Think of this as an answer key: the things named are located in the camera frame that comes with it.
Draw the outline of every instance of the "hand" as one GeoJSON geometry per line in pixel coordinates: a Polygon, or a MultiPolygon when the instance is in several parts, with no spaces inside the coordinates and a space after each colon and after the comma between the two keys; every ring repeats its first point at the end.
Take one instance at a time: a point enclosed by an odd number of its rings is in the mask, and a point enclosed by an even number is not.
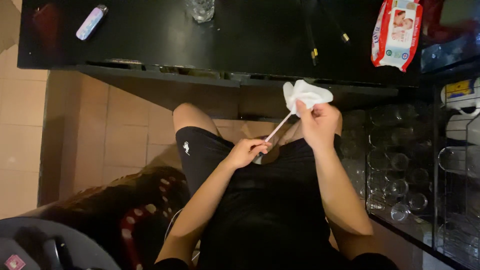
{"type": "Polygon", "coordinates": [[[247,166],[250,162],[262,152],[267,152],[267,147],[272,145],[261,139],[242,139],[230,151],[230,154],[222,161],[223,164],[231,169],[238,169],[247,166]]]}
{"type": "Polygon", "coordinates": [[[296,105],[303,137],[314,152],[333,148],[340,111],[328,103],[315,104],[313,109],[307,109],[300,100],[297,100],[296,105]]]}

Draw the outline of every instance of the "white polka dots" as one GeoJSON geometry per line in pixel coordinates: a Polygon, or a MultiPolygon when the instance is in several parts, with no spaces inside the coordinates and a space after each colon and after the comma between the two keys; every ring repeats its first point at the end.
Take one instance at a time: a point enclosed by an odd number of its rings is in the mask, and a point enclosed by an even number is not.
{"type": "Polygon", "coordinates": [[[140,209],[134,209],[133,212],[139,217],[144,214],[140,209]]]}
{"type": "Polygon", "coordinates": [[[132,218],[132,217],[127,217],[127,222],[128,222],[129,224],[135,224],[135,219],[132,218]]]}
{"type": "Polygon", "coordinates": [[[122,229],[121,230],[121,236],[124,239],[131,239],[132,238],[132,232],[129,229],[122,229]]]}
{"type": "Polygon", "coordinates": [[[148,204],[148,205],[146,205],[146,206],[145,206],[145,209],[147,209],[147,211],[149,211],[149,212],[152,213],[152,214],[155,213],[155,211],[156,211],[156,207],[155,207],[155,205],[153,205],[153,204],[148,204]]]}

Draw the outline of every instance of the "black t-shirt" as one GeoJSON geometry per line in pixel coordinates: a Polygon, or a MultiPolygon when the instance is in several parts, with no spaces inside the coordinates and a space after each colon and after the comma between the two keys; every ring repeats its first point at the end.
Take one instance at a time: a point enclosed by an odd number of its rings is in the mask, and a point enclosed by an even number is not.
{"type": "MultiPolygon", "coordinates": [[[[383,255],[350,261],[330,245],[318,185],[278,184],[283,188],[227,190],[202,235],[197,268],[397,269],[383,255]]],[[[188,268],[175,258],[155,267],[188,268]]]]}

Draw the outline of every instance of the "white horse logo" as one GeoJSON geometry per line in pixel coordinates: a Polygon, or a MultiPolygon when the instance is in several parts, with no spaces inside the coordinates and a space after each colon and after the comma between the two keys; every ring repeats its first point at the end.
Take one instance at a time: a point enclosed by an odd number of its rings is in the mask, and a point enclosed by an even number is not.
{"type": "Polygon", "coordinates": [[[185,142],[185,143],[183,144],[183,148],[185,149],[185,153],[187,153],[187,155],[190,155],[190,154],[188,153],[188,149],[189,149],[189,148],[188,148],[188,142],[185,142]]]}

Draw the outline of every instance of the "black shorts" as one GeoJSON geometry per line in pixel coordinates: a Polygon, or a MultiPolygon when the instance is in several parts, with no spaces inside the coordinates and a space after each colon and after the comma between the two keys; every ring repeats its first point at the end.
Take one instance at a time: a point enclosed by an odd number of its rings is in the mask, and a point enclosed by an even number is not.
{"type": "MultiPolygon", "coordinates": [[[[205,129],[188,126],[176,133],[183,172],[193,195],[208,176],[230,153],[234,144],[205,129]]],[[[335,135],[334,147],[340,152],[340,136],[335,135]]],[[[315,158],[305,139],[282,145],[278,158],[265,165],[250,163],[233,174],[230,188],[258,188],[270,180],[297,181],[317,184],[315,158]]]]}

